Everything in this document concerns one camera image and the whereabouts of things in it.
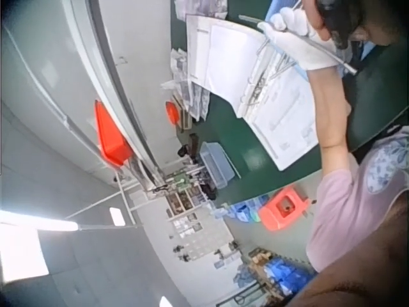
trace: red container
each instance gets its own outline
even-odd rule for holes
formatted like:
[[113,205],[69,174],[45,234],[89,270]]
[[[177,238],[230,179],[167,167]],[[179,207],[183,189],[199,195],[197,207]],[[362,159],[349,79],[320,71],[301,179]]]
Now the red container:
[[101,101],[95,101],[95,117],[101,154],[107,161],[122,166],[133,151]]
[[276,231],[294,223],[309,204],[309,199],[302,200],[292,186],[287,186],[269,200],[258,215],[268,230]]

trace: white glove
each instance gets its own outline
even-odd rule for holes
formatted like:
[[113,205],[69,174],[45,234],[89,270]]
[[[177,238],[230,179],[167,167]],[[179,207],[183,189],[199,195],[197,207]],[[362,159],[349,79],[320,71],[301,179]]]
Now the white glove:
[[282,8],[280,13],[274,14],[271,17],[270,23],[260,22],[258,28],[263,30],[273,45],[293,58],[304,70],[316,70],[338,65],[337,61],[327,56],[324,52],[311,47],[299,37],[285,32],[286,29],[289,29],[299,35],[308,36],[327,50],[334,54],[336,53],[337,49],[333,41],[324,42],[321,40],[320,36],[308,22],[307,15],[303,10]]

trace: window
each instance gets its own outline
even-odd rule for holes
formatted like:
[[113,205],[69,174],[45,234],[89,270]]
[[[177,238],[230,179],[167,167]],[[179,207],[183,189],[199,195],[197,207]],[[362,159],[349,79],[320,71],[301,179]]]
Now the window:
[[0,223],[0,261],[5,283],[49,273],[34,228]]
[[125,220],[123,219],[121,209],[111,207],[109,208],[109,212],[111,213],[115,226],[125,226]]

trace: white paper sheet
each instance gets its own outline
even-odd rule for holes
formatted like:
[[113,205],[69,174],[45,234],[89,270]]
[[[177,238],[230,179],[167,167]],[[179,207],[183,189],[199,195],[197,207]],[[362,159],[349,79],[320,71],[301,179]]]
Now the white paper sheet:
[[260,45],[247,33],[212,26],[205,88],[227,100],[236,113]]
[[258,109],[253,126],[279,170],[284,170],[318,144],[313,93],[294,68],[278,77]]

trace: stool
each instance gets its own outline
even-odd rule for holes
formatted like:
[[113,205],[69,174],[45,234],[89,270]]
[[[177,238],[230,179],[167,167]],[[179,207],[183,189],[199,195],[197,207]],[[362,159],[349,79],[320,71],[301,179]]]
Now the stool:
[[289,185],[273,196],[258,211],[258,215],[268,230],[280,230],[301,216],[309,204],[309,199],[302,200],[293,186]]

